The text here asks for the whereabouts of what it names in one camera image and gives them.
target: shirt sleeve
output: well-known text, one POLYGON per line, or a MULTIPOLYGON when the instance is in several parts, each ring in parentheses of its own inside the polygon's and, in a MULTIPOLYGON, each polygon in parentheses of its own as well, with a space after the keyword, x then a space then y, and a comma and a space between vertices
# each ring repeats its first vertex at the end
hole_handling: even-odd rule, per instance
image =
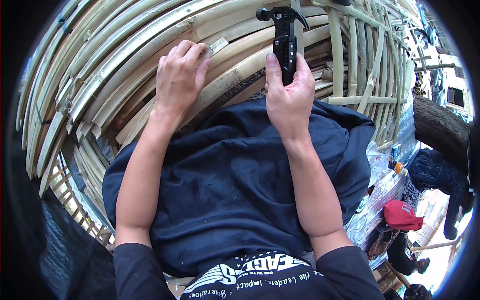
POLYGON ((113 263, 117 299, 175 300, 150 247, 137 243, 118 245, 113 263))
POLYGON ((316 266, 343 299, 384 299, 367 254, 359 247, 332 250, 320 257, 316 266))

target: finger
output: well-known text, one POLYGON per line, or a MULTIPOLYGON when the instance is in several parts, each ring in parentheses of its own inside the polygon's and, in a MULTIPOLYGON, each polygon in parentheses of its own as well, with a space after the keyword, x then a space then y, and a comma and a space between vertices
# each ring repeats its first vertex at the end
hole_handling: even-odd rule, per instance
POLYGON ((300 53, 297 53, 297 68, 295 71, 307 71, 310 72, 307 61, 300 53))
POLYGON ((305 58, 297 53, 297 69, 293 74, 293 83, 295 84, 314 84, 312 71, 310 70, 305 58))
POLYGON ((207 45, 204 43, 195 44, 188 50, 184 58, 190 63, 195 63, 202 51, 208 51, 207 45))
POLYGON ((170 49, 170 52, 167 55, 167 60, 170 60, 173 57, 173 54, 175 53, 176 50, 177 50, 177 46, 170 49))
POLYGON ((158 68, 156 69, 156 76, 158 77, 160 75, 160 70, 165 64, 165 61, 167 60, 166 56, 162 56, 160 60, 158 61, 158 68))
POLYGON ((192 47, 193 45, 195 45, 195 43, 193 43, 192 41, 189 41, 187 39, 181 41, 179 46, 175 50, 174 56, 178 57, 178 58, 184 57, 185 54, 187 54, 190 47, 192 47))
POLYGON ((200 63, 200 65, 198 66, 197 71, 195 72, 195 85, 198 91, 203 89, 205 85, 205 76, 208 71, 208 65, 211 61, 212 59, 202 61, 202 63, 200 63))
POLYGON ((275 54, 272 52, 267 54, 265 74, 270 87, 283 87, 282 70, 280 68, 280 64, 278 63, 278 60, 276 59, 275 54))

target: hammer head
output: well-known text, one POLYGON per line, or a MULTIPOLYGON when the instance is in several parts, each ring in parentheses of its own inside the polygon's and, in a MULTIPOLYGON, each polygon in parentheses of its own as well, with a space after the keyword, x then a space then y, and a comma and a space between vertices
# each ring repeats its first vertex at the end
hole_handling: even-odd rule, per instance
POLYGON ((256 16, 260 21, 268 21, 268 19, 272 19, 275 23, 275 26, 285 25, 285 23, 293 24, 293 21, 299 20, 305 29, 310 30, 310 26, 308 26, 305 17, 300 12, 289 6, 277 6, 272 8, 270 11, 266 8, 263 8, 257 10, 256 16))

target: hand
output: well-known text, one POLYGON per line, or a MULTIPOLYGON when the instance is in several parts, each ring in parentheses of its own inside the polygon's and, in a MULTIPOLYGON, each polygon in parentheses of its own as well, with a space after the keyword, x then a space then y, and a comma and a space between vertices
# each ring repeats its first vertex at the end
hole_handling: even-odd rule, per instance
POLYGON ((272 125, 282 141, 310 138, 308 121, 312 112, 315 80, 303 56, 297 53, 297 69, 293 82, 282 83, 282 70, 274 53, 266 59, 266 109, 272 125))
POLYGON ((173 122, 171 127, 180 124, 204 87, 211 59, 202 61, 198 67, 196 63, 202 51, 206 50, 204 43, 183 40, 167 56, 160 58, 156 72, 156 100, 151 117, 168 117, 173 122))

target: fingernail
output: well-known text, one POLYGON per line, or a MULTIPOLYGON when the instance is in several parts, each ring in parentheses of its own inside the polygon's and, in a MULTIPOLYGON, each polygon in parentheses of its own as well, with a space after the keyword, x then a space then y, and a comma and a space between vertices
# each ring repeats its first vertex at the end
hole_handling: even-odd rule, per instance
POLYGON ((269 52, 267 54, 267 61, 266 61, 268 66, 275 66, 276 65, 276 57, 275 53, 269 52))

